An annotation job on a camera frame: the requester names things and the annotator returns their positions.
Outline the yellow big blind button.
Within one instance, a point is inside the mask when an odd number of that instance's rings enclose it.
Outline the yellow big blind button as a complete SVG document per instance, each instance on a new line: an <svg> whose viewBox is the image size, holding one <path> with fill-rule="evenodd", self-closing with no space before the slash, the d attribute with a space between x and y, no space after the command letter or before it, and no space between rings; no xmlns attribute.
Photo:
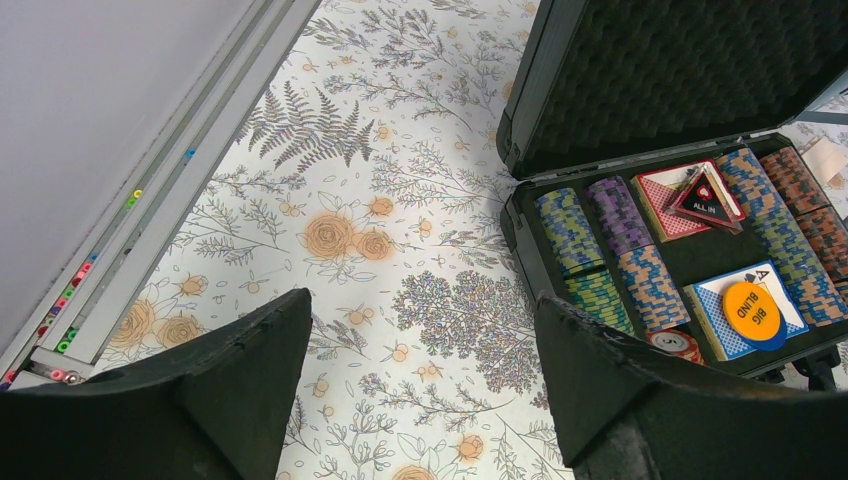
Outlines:
<svg viewBox="0 0 848 480"><path fill-rule="evenodd" d="M753 283L737 282L725 288L722 311L732 329L746 339L768 340L779 328L781 313L774 298Z"/></svg>

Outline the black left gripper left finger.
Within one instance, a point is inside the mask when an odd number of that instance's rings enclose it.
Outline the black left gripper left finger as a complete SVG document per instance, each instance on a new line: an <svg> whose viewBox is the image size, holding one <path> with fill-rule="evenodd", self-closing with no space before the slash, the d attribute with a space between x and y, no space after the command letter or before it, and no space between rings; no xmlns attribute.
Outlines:
<svg viewBox="0 0 848 480"><path fill-rule="evenodd" d="M312 329L294 289L78 384L1 396L5 479L271 479Z"/></svg>

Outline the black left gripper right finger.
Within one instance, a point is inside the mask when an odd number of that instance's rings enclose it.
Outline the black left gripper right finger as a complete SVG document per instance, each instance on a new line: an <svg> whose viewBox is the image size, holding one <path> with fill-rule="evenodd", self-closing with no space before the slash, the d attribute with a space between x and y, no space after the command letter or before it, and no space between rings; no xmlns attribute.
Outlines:
<svg viewBox="0 0 848 480"><path fill-rule="evenodd" d="M843 479L847 396L681 359L543 293L534 314L563 463L579 479Z"/></svg>

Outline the black all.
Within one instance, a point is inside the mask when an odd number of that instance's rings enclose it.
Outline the black all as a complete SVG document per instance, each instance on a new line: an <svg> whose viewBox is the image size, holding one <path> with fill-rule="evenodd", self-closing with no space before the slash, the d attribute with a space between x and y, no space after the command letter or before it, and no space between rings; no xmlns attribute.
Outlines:
<svg viewBox="0 0 848 480"><path fill-rule="evenodd" d="M721 179L705 166L693 167L687 172L665 212L732 234L743 231L738 214L733 210L732 197L725 191Z"/></svg>

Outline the blue small blind button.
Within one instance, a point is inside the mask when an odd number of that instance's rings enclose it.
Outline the blue small blind button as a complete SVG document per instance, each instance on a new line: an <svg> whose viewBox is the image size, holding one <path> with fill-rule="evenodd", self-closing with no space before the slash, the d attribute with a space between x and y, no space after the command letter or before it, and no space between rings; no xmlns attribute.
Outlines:
<svg viewBox="0 0 848 480"><path fill-rule="evenodd" d="M784 316L780 316L779 328L776 334L768 340L756 341L744 338L743 341L753 349L759 351L773 352L781 349L787 340L787 325Z"/></svg>

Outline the blue card deck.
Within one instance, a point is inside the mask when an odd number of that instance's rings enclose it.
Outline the blue card deck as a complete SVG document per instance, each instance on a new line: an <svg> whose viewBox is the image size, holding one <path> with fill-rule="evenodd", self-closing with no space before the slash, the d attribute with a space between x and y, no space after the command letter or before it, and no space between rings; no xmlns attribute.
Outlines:
<svg viewBox="0 0 848 480"><path fill-rule="evenodd" d="M720 361L773 352L809 331L772 261L684 288Z"/></svg>

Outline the black poker set case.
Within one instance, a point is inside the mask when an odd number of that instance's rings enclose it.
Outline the black poker set case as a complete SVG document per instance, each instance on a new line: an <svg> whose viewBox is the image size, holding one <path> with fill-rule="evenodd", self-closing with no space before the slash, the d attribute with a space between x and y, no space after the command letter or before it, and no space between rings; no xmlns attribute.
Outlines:
<svg viewBox="0 0 848 480"><path fill-rule="evenodd" d="M784 146L847 70L843 1L544 1L497 133L501 228L530 300L567 296L533 195Z"/></svg>

